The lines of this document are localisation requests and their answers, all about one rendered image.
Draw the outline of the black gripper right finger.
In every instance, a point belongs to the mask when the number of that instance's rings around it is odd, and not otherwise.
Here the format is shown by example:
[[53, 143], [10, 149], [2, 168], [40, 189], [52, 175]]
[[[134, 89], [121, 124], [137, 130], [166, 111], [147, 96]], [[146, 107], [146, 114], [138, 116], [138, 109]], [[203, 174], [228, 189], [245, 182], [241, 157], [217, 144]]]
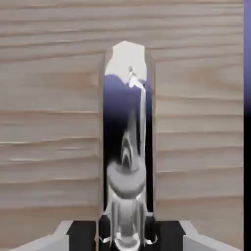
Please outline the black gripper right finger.
[[199, 234], [190, 221], [158, 221], [159, 251], [238, 251], [237, 248]]

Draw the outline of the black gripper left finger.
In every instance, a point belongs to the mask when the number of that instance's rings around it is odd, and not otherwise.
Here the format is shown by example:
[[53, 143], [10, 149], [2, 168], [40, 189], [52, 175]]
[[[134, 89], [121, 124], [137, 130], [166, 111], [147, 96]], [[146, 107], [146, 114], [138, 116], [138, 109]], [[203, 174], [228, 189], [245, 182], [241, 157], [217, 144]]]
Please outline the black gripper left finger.
[[10, 251], [96, 251], [95, 221], [62, 221], [53, 234]]

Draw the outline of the curved shiny metal handle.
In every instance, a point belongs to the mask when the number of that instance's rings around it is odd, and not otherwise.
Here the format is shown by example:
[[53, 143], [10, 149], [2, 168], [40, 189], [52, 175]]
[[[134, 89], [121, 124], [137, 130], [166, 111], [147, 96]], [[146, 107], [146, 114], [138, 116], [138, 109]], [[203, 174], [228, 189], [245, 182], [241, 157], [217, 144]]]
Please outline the curved shiny metal handle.
[[154, 219], [155, 68], [143, 45], [120, 41], [104, 56], [99, 251], [146, 251]]

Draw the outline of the light wood cabinet door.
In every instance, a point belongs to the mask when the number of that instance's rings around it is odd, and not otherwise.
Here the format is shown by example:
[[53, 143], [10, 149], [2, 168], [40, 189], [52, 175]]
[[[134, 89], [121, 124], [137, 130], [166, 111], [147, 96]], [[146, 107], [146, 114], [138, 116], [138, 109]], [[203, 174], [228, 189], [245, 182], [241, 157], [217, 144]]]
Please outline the light wood cabinet door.
[[156, 212], [243, 248], [244, 0], [0, 0], [0, 251], [96, 219], [99, 69], [155, 66]]

